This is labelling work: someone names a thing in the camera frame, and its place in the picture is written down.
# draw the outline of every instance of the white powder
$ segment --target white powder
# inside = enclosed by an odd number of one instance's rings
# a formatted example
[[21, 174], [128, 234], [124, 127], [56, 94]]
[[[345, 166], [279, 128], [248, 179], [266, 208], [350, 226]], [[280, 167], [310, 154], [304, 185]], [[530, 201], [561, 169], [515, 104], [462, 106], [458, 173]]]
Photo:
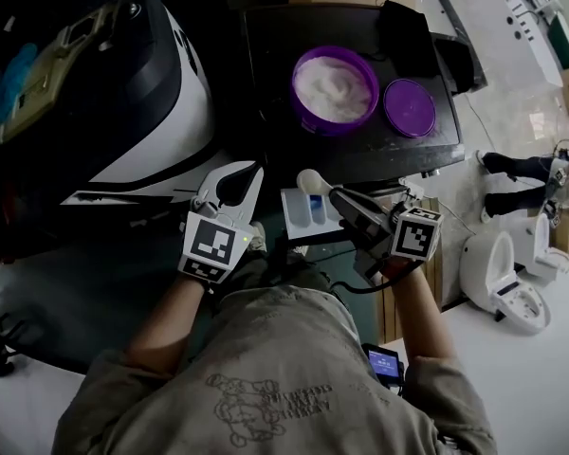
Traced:
[[303, 105], [317, 117], [349, 123], [369, 109], [371, 91], [353, 66], [332, 57], [317, 57], [303, 63], [293, 88]]

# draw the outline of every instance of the phone screen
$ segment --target phone screen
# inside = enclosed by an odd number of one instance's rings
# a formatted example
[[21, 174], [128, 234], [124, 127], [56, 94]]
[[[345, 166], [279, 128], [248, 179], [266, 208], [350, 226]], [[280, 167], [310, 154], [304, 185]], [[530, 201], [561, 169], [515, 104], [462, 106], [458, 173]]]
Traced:
[[369, 351], [369, 363], [376, 374], [398, 377], [398, 363], [396, 357]]

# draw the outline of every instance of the purple lid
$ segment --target purple lid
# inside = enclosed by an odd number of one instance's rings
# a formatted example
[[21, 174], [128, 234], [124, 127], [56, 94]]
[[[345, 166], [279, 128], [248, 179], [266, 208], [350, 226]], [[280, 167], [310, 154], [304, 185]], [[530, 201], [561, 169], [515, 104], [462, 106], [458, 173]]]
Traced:
[[383, 107], [388, 120], [396, 130], [407, 137], [425, 137], [434, 128], [434, 101], [428, 91], [417, 82], [391, 82], [383, 94]]

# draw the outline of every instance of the black device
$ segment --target black device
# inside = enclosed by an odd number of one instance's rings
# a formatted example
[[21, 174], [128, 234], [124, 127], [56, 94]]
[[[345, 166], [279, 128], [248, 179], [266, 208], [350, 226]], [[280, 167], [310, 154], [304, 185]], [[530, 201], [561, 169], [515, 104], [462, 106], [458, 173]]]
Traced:
[[559, 209], [560, 205], [551, 200], [546, 201], [543, 205], [543, 212], [546, 214], [552, 229], [556, 229], [560, 224]]
[[569, 149], [561, 148], [559, 149], [559, 158], [561, 160], [566, 160], [569, 162]]
[[398, 360], [398, 353], [377, 347], [373, 344], [362, 344], [362, 350], [369, 359], [377, 379], [386, 388], [399, 386], [402, 388], [405, 382], [405, 368]]

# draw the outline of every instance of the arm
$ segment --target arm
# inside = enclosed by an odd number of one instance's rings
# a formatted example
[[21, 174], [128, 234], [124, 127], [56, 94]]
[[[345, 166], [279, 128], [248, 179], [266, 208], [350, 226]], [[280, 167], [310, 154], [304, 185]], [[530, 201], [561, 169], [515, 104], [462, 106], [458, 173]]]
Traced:
[[396, 311], [402, 325], [407, 358], [455, 357], [449, 331], [420, 268], [395, 286]]
[[202, 284], [178, 275], [126, 354], [103, 353], [93, 362], [59, 420], [53, 455], [101, 451], [124, 413], [172, 379], [203, 293]]
[[129, 363], [155, 373], [174, 374], [204, 291], [192, 277], [177, 276], [126, 350]]
[[450, 437], [461, 450], [496, 453], [483, 402], [455, 358], [424, 273], [417, 268], [393, 291], [409, 358], [403, 397], [430, 416], [439, 435]]

